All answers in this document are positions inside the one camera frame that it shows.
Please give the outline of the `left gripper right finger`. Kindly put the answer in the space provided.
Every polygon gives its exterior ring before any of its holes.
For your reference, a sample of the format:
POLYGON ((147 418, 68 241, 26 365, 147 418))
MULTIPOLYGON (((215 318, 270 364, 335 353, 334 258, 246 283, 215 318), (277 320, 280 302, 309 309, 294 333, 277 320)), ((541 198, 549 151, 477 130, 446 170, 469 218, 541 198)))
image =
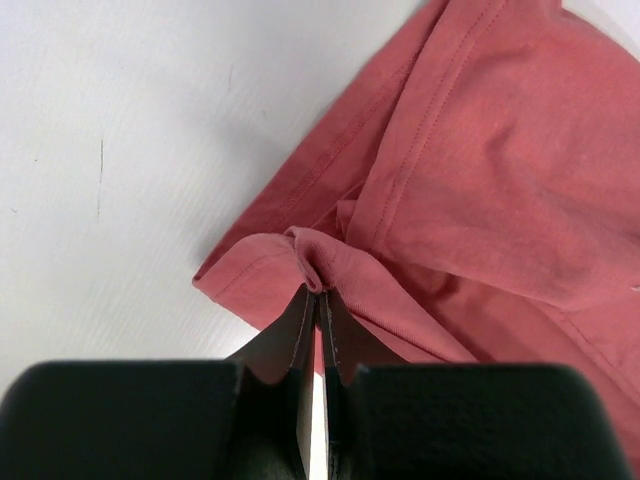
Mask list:
POLYGON ((318 299, 333 479, 629 479, 595 391, 549 364, 410 364, 318 299))

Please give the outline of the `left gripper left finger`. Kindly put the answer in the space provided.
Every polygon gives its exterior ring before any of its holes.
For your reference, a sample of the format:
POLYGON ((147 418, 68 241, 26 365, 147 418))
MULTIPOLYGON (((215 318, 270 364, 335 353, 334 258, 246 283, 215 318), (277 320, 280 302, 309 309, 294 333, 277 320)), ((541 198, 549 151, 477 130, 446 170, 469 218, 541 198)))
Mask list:
POLYGON ((47 361, 1 402, 5 479, 305 479, 316 297, 223 360, 47 361))

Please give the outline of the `red t shirt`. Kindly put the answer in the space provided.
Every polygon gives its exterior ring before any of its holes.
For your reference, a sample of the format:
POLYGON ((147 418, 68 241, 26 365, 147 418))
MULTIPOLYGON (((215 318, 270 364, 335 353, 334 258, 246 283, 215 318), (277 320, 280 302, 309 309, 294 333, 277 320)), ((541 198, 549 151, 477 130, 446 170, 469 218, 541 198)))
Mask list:
POLYGON ((194 277, 266 327, 336 288, 412 362, 554 362, 639 454, 639 63, 557 1, 432 1, 194 277))

